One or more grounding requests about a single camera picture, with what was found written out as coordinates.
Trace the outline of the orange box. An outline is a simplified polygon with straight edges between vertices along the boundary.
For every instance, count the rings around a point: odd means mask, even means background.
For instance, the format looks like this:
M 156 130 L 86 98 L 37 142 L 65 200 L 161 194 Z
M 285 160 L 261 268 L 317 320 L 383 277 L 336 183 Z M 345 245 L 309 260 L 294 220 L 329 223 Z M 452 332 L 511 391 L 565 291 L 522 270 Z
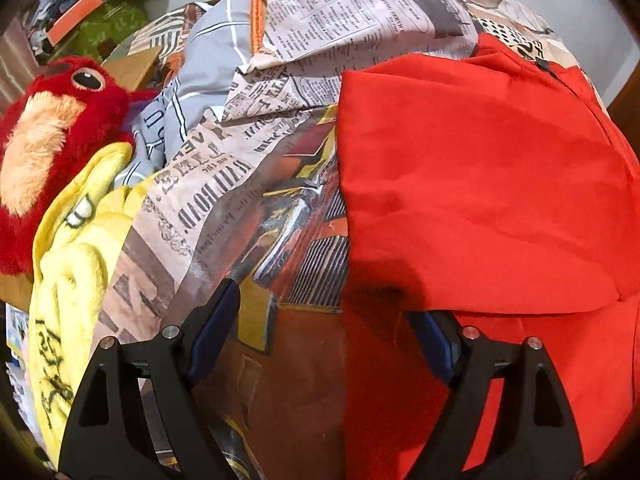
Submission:
M 104 0 L 78 0 L 47 31 L 50 44 L 53 47 L 59 44 L 81 21 L 103 3 Z

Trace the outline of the green patterned bag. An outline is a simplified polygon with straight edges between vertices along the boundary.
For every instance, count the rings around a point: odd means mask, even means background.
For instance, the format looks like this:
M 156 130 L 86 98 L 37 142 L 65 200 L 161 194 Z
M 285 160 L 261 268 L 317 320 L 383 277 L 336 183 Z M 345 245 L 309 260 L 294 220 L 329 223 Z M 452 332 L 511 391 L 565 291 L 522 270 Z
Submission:
M 102 6 L 81 21 L 59 44 L 50 60 L 64 56 L 88 56 L 99 63 L 133 32 L 148 24 L 143 0 L 104 0 Z

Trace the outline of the red plush bird toy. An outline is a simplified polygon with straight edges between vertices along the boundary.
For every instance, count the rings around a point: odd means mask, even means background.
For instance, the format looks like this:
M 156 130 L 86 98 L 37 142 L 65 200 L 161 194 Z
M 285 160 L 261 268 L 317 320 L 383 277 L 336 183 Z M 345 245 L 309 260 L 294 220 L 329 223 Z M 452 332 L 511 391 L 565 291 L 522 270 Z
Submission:
M 92 58 L 44 68 L 1 119 L 1 272 L 32 274 L 39 223 L 60 194 L 108 144 L 134 145 L 131 107 L 157 96 L 128 91 Z

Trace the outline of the yellow printed cloth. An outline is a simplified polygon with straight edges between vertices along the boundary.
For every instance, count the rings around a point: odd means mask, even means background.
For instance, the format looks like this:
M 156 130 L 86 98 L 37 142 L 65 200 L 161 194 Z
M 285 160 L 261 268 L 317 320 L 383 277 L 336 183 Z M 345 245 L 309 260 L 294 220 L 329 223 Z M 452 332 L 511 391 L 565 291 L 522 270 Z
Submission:
M 90 360 L 103 296 L 150 182 L 115 185 L 132 147 L 101 148 L 43 215 L 32 244 L 27 375 L 51 463 Z

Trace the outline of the red zip jacket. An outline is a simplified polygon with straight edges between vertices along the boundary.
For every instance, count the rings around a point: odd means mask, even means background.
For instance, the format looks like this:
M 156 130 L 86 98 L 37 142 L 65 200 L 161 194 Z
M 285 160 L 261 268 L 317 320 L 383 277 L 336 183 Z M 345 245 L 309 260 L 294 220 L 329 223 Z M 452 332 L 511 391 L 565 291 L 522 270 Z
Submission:
M 484 34 L 344 73 L 346 474 L 399 479 L 448 390 L 407 315 L 548 350 L 587 462 L 639 400 L 639 163 L 578 67 Z

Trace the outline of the newspaper print bed cover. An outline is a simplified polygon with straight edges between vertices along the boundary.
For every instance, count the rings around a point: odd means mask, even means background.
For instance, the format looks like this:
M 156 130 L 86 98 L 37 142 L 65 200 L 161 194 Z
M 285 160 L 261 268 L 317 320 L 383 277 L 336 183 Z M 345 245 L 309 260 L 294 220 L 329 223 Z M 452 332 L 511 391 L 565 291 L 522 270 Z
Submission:
M 239 479 L 343 475 L 338 397 L 347 276 L 335 107 L 344 70 L 409 52 L 467 58 L 480 34 L 599 93 L 515 0 L 224 0 L 177 76 L 134 118 L 124 181 L 151 181 L 103 297 L 98 336 L 147 340 L 223 278 L 241 289 L 203 418 Z

